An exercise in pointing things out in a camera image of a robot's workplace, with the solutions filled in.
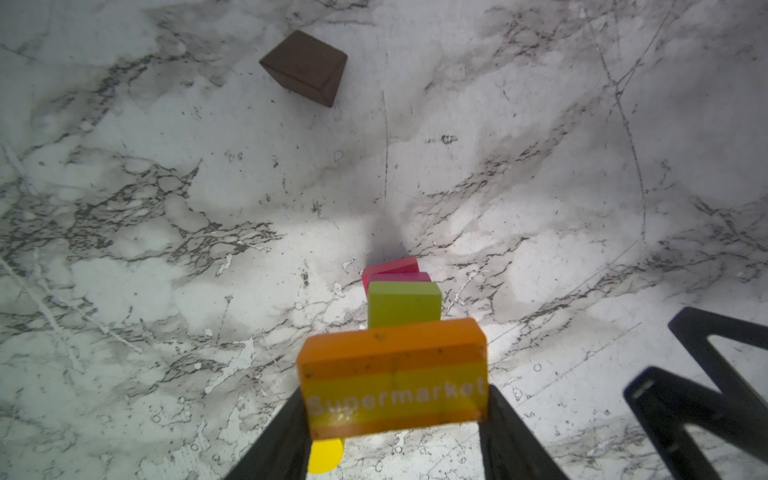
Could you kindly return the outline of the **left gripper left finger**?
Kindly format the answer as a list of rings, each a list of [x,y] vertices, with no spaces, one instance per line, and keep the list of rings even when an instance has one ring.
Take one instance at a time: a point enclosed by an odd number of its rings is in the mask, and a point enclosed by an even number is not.
[[[307,413],[297,388],[225,480],[305,480],[311,453]]]

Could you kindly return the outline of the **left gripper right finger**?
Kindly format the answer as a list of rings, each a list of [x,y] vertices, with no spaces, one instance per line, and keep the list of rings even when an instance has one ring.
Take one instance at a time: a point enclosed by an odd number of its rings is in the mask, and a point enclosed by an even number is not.
[[[568,479],[494,385],[479,435],[486,480]]]

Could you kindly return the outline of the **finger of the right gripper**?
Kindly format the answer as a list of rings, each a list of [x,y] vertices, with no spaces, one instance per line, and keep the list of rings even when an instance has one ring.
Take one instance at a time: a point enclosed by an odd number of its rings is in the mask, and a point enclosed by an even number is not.
[[[760,350],[767,327],[685,307],[668,324],[716,391],[666,370],[649,367],[624,390],[624,398],[676,479],[720,475],[685,430],[696,425],[762,463],[767,462],[767,401],[709,342],[719,336]]]

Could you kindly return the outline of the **yellow wood cylinder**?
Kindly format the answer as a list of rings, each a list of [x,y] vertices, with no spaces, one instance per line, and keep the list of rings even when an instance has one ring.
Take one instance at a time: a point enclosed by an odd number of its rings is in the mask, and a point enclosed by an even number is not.
[[[336,469],[344,456],[344,440],[329,439],[314,441],[308,462],[308,473],[322,475]]]

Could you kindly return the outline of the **yellow orange supermarket block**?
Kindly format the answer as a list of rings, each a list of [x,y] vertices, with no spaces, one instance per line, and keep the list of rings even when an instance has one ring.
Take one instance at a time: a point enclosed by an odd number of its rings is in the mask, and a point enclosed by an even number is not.
[[[313,336],[296,367],[315,440],[477,422],[488,412],[487,340],[472,318]]]

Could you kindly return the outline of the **green wood block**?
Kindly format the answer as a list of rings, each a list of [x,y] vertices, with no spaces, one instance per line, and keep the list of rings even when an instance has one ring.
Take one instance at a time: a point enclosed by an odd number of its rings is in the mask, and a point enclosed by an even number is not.
[[[368,328],[436,322],[442,293],[433,282],[374,281],[368,289]]]

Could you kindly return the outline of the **pink wood block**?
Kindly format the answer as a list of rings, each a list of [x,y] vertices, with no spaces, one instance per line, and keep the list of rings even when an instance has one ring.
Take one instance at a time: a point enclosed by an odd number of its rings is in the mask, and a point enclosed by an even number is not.
[[[362,271],[362,282],[365,293],[369,289],[369,277],[377,273],[400,273],[400,272],[421,272],[416,257],[407,257],[399,260],[386,262],[383,264],[366,267]]]

